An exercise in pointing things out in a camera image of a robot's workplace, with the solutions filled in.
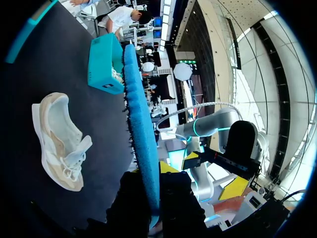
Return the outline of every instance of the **black hair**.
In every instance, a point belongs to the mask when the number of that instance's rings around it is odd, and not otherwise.
[[[139,13],[142,14],[139,19],[139,24],[144,25],[144,24],[148,24],[151,21],[152,13],[150,13],[149,11],[143,11],[143,10],[139,10]]]

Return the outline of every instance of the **ceiling light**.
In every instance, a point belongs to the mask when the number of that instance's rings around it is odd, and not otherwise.
[[[170,6],[164,5],[163,13],[166,14],[166,15],[169,15],[169,13],[170,13]]]
[[[167,30],[168,30],[168,25],[166,23],[163,23],[162,25],[162,40],[165,40],[167,39]]]
[[[172,4],[172,0],[164,0],[164,4],[171,5]]]
[[[169,16],[168,15],[163,15],[163,23],[168,23]]]

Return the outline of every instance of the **white umbrella light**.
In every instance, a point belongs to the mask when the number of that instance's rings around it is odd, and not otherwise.
[[[190,79],[192,73],[190,66],[186,63],[178,63],[174,69],[175,78],[181,81]]]

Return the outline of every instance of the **screen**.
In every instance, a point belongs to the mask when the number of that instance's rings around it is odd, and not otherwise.
[[[161,30],[154,30],[153,31],[153,37],[154,38],[161,38],[162,31]]]
[[[160,27],[162,26],[163,22],[162,22],[162,18],[161,17],[156,17],[154,18],[154,21],[153,21],[153,26],[154,27]]]

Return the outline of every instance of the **white shirt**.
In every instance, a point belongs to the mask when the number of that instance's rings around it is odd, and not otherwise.
[[[117,29],[126,25],[132,25],[133,20],[131,13],[133,8],[127,6],[120,6],[113,12],[108,14],[108,17],[113,21],[112,32],[115,33]]]

